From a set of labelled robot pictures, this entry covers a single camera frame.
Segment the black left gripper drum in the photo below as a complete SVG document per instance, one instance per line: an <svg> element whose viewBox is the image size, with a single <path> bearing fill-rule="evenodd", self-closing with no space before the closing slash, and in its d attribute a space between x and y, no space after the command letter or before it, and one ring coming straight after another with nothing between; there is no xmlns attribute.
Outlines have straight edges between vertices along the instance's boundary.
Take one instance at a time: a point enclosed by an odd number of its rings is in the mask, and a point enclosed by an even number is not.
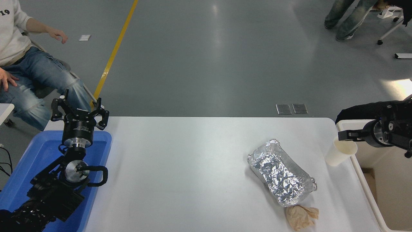
<svg viewBox="0 0 412 232"><path fill-rule="evenodd" d="M64 110L64 130L62 142L82 140L93 142L96 121L86 110Z"/></svg>

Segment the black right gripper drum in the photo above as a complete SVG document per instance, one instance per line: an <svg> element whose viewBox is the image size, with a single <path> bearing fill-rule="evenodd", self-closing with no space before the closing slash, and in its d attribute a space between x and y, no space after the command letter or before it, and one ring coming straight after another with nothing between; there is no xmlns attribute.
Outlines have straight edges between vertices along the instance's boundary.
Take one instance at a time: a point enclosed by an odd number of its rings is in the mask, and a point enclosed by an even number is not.
<svg viewBox="0 0 412 232"><path fill-rule="evenodd" d="M377 125L379 121L373 120L368 122L364 126L364 141L367 142L367 144L373 146L373 147L381 147L381 144L378 142L376 136L375 136L375 125Z"/></svg>

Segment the seated person's right hand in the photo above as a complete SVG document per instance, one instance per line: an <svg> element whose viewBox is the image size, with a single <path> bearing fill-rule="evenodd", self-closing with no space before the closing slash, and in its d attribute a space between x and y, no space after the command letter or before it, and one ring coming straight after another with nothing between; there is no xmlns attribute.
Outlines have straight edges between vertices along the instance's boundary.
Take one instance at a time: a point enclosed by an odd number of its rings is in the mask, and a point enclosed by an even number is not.
<svg viewBox="0 0 412 232"><path fill-rule="evenodd" d="M19 79L12 75L10 72L7 72L3 68L0 68L0 82L4 91L8 91L10 86L17 87L16 81Z"/></svg>

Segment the seated person's left hand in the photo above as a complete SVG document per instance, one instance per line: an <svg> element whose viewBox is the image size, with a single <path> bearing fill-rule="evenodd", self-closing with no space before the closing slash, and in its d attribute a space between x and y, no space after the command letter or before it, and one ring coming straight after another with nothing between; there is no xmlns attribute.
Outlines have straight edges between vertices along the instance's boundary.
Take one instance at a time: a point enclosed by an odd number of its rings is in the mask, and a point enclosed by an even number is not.
<svg viewBox="0 0 412 232"><path fill-rule="evenodd" d="M46 27L45 32L52 38L60 41L62 44L65 44L68 41L68 36L62 30L48 26Z"/></svg>

